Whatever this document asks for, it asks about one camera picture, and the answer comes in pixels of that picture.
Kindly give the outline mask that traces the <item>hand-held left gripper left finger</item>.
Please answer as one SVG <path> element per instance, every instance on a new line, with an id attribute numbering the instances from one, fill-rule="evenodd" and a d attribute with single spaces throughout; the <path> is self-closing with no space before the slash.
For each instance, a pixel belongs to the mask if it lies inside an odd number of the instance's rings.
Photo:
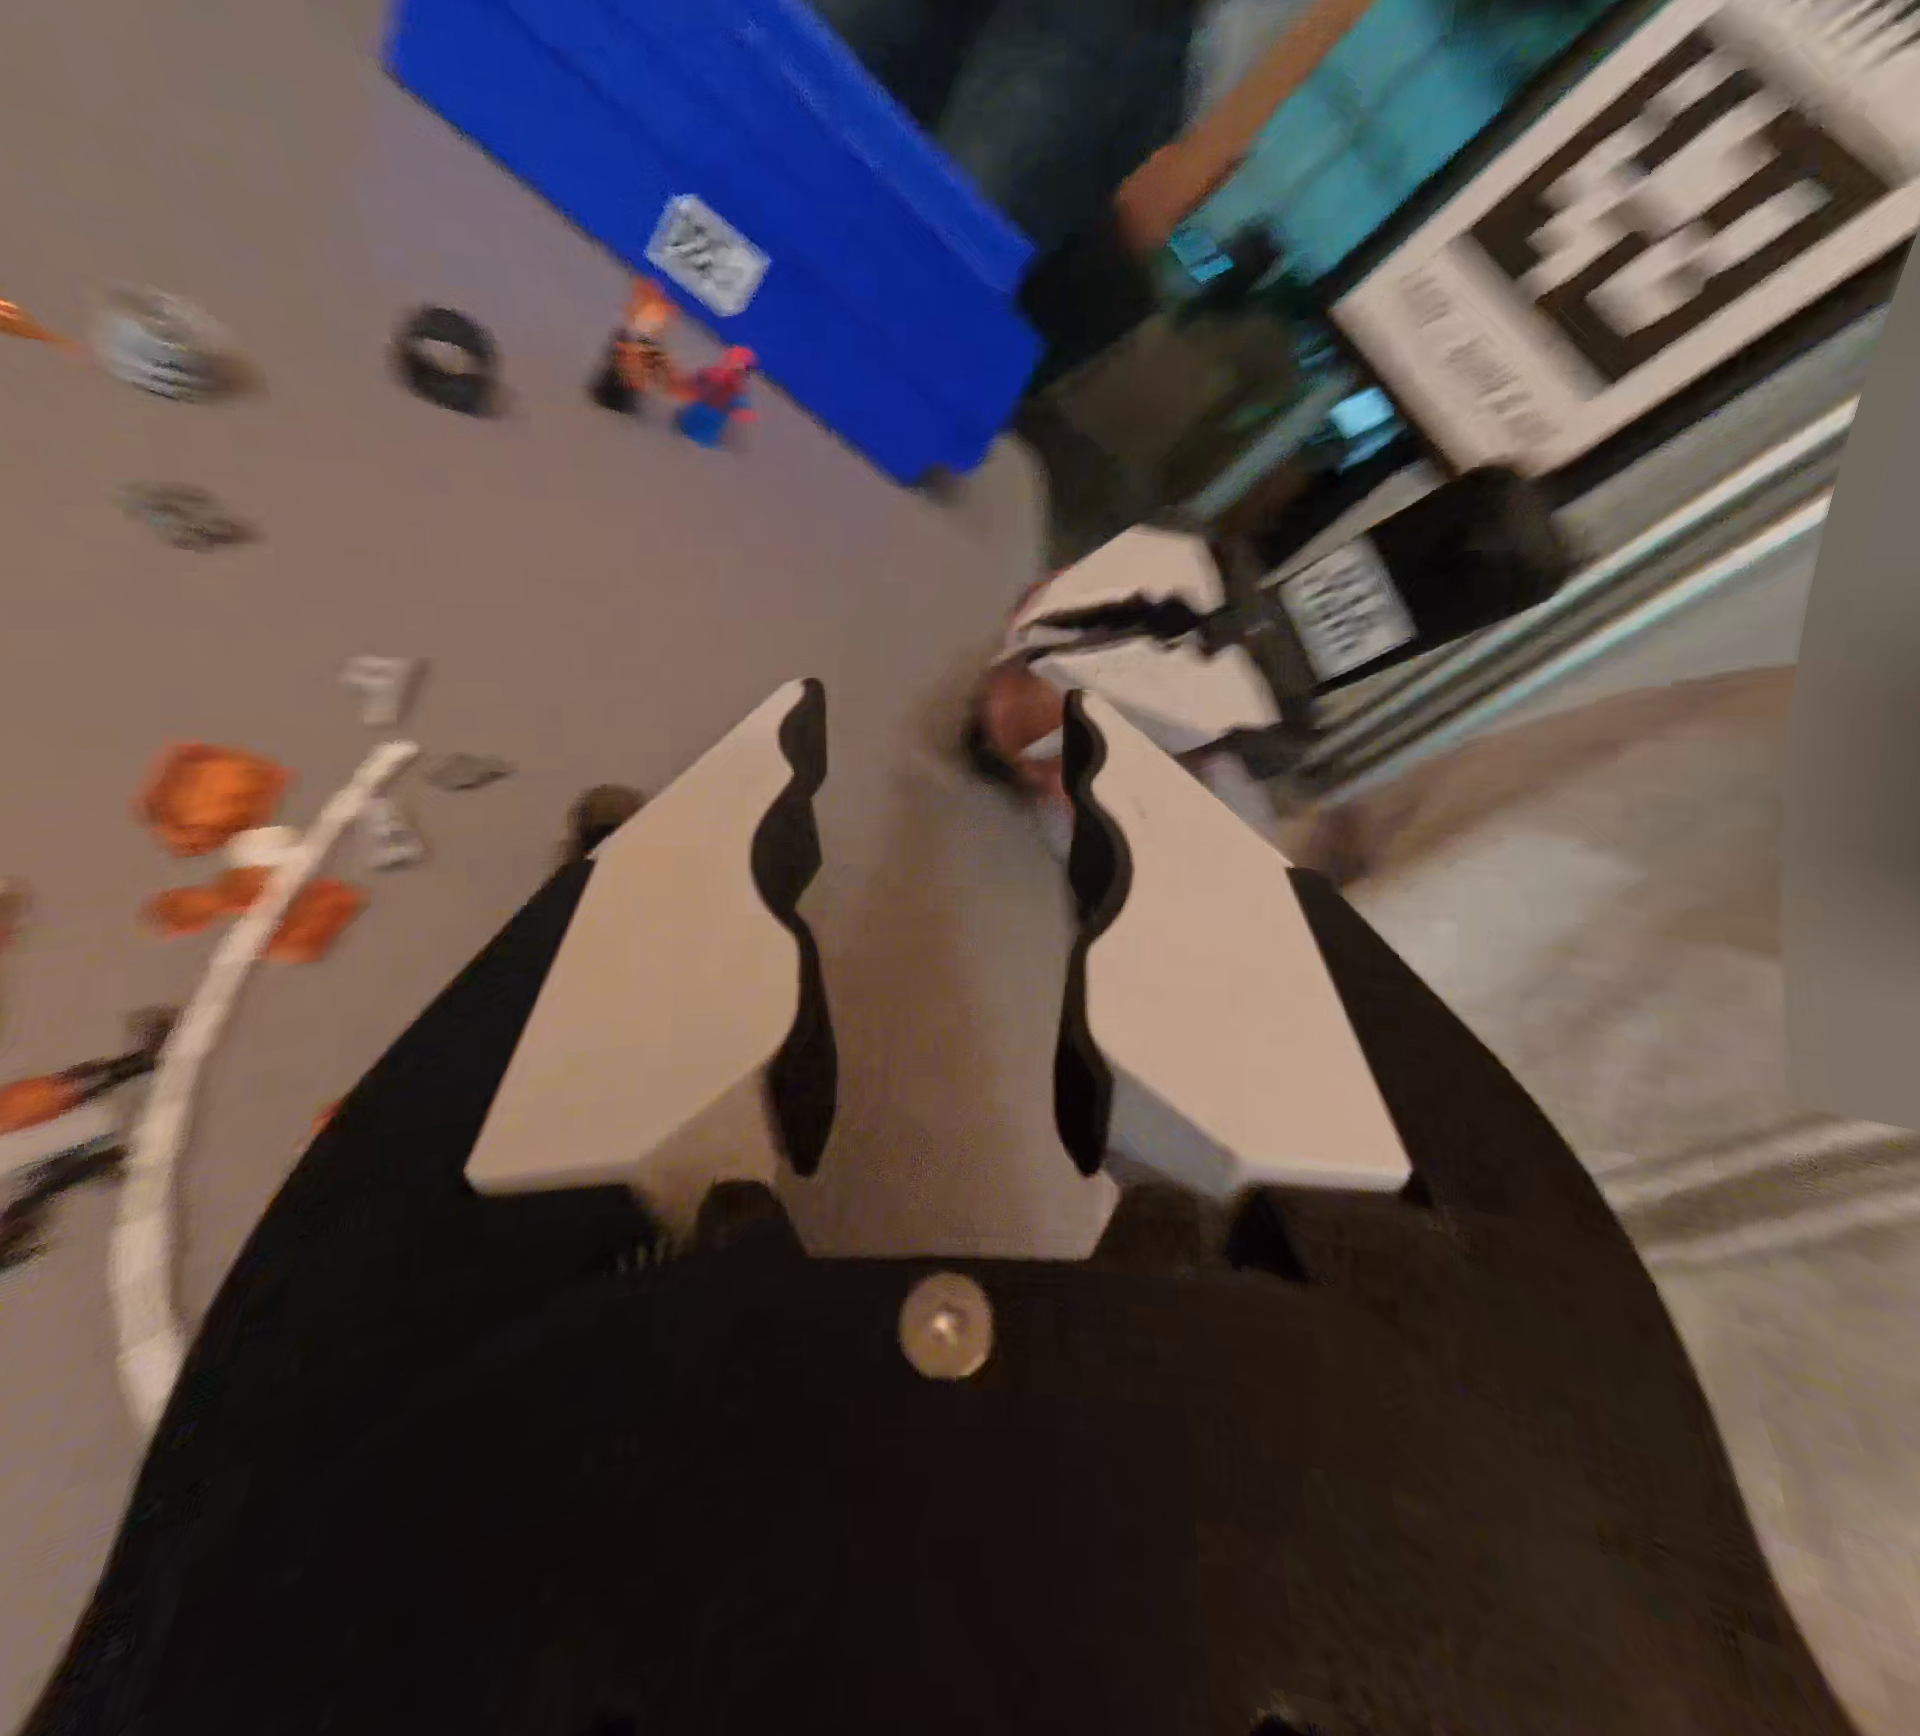
<path id="1" fill-rule="evenodd" d="M 623 1190 L 685 1237 L 718 1186 L 819 1174 L 841 1080 L 805 918 L 826 773 L 826 690 L 797 678 L 593 849 L 468 1151 L 476 1193 Z"/>

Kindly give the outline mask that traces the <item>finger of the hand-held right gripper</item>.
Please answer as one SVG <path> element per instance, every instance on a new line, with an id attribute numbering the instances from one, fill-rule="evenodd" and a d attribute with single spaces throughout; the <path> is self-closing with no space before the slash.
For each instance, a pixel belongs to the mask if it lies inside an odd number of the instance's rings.
<path id="1" fill-rule="evenodd" d="M 1228 603 L 1211 544 L 1181 527 L 1127 527 L 1039 584 L 1013 636 L 1184 639 Z"/>
<path id="2" fill-rule="evenodd" d="M 1007 764 L 1056 758 L 1072 691 L 1105 699 L 1177 755 L 1285 724 L 1243 650 L 1208 653 L 1193 637 L 1024 634 L 991 663 L 991 751 Z"/>

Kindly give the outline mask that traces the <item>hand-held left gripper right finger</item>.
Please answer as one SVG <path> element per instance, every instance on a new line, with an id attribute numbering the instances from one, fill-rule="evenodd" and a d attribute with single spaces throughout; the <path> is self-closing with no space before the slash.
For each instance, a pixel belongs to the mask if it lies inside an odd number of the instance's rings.
<path id="1" fill-rule="evenodd" d="M 1412 1176 L 1296 865 L 1107 697 L 1072 691 L 1075 930 L 1055 1120 L 1087 1177 L 1208 1199 Z"/>

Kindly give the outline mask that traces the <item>orange faceted lego piece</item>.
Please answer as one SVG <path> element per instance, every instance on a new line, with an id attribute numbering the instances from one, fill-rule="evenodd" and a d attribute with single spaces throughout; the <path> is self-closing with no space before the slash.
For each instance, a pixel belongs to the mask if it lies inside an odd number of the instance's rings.
<path id="1" fill-rule="evenodd" d="M 266 828 L 293 777 L 286 764 L 250 748 L 186 740 L 159 755 L 132 812 L 170 855 L 205 858 Z"/>

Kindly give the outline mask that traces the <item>black lego clip piece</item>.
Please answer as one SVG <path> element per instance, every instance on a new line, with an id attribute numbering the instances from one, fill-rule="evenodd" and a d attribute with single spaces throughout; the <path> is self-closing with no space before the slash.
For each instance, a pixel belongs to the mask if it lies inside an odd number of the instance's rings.
<path id="1" fill-rule="evenodd" d="M 121 1048 L 61 1069 L 59 1081 L 74 1101 L 103 1099 L 112 1089 L 150 1075 L 181 1020 L 172 1005 L 145 1005 L 127 1018 Z"/>
<path id="2" fill-rule="evenodd" d="M 100 1136 L 26 1168 L 3 1208 L 3 1274 L 41 1254 L 43 1233 L 64 1195 L 119 1177 L 127 1159 L 128 1147 L 119 1136 Z"/>

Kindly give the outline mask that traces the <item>dark grey lego plate piece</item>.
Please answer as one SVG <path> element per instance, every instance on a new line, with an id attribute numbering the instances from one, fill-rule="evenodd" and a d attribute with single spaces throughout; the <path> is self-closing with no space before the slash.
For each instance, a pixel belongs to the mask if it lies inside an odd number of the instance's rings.
<path id="1" fill-rule="evenodd" d="M 116 500 L 132 524 L 186 554 L 245 547 L 261 539 L 256 524 L 192 483 L 128 481 L 116 489 Z"/>

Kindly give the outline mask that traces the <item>black lego tyre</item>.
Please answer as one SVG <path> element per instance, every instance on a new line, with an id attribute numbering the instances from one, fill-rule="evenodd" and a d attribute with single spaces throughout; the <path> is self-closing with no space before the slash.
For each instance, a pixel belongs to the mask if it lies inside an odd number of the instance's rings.
<path id="1" fill-rule="evenodd" d="M 463 308 L 412 308 L 392 338 L 400 383 L 438 410 L 489 422 L 502 405 L 494 333 Z"/>

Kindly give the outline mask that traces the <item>grey lego wheel hub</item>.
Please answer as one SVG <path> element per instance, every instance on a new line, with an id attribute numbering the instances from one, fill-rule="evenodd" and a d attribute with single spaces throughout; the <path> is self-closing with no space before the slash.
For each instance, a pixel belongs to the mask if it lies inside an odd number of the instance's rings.
<path id="1" fill-rule="evenodd" d="M 160 287 L 104 286 L 89 312 L 87 347 L 108 378 L 165 402 L 226 404 L 263 387 L 253 357 L 214 316 Z"/>

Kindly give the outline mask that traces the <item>framed black white marker sign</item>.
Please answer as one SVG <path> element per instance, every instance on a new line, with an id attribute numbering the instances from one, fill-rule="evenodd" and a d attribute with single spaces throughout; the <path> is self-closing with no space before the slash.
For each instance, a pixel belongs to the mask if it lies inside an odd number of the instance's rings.
<path id="1" fill-rule="evenodd" d="M 1337 301 L 1439 456 L 1546 475 L 1916 232 L 1916 0 L 1658 0 Z"/>

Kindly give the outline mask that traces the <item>orange transparent flat plate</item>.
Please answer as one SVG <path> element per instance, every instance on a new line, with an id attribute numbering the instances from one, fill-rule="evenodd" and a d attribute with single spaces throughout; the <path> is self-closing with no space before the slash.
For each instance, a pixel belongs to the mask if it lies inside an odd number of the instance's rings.
<path id="1" fill-rule="evenodd" d="M 224 868 L 195 882 L 165 887 L 141 907 L 141 924 L 160 938 L 188 938 L 226 927 L 254 907 L 275 871 L 266 865 Z M 369 906 L 369 891 L 336 877 L 307 882 L 290 899 L 264 945 L 264 960 L 308 964 L 322 960 Z"/>

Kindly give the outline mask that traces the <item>red blue minifigure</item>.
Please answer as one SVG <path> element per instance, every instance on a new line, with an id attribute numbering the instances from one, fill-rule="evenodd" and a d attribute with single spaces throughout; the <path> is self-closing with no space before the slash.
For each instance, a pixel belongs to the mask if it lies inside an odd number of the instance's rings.
<path id="1" fill-rule="evenodd" d="M 701 447 L 725 446 L 757 418 L 757 378 L 758 355 L 740 343 L 685 375 L 675 410 L 677 434 Z"/>

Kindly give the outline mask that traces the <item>blue plastic bin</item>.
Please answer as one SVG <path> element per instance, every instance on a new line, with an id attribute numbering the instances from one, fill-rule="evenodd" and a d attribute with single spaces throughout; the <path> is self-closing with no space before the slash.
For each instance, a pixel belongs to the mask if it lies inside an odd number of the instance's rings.
<path id="1" fill-rule="evenodd" d="M 395 0 L 392 77 L 903 483 L 1041 355 L 1035 247 L 805 0 Z"/>

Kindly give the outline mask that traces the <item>white metal frame rail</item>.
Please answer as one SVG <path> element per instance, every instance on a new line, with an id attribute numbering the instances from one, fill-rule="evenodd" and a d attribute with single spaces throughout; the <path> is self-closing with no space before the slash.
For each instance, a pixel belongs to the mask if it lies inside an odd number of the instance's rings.
<path id="1" fill-rule="evenodd" d="M 1345 797 L 1524 719 L 1798 657 L 1860 382 L 1767 434 L 1702 424 L 1573 502 L 1545 602 L 1332 702 L 1292 785 Z"/>

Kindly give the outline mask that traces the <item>light grey bracket piece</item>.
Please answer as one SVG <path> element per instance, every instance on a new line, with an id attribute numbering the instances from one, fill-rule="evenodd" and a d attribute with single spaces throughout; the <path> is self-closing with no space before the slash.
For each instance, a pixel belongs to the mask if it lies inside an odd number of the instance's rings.
<path id="1" fill-rule="evenodd" d="M 421 656 L 358 652 L 341 672 L 360 724 L 369 732 L 392 732 L 407 719 L 429 663 Z"/>

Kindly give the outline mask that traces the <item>wooden post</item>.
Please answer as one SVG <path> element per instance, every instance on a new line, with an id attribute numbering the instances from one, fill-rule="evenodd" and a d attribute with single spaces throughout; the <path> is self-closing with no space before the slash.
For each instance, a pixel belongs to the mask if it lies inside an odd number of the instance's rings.
<path id="1" fill-rule="evenodd" d="M 1309 0 L 1280 34 L 1178 137 L 1158 148 L 1117 189 L 1114 222 L 1124 247 L 1148 258 L 1223 187 L 1280 108 L 1378 0 Z"/>

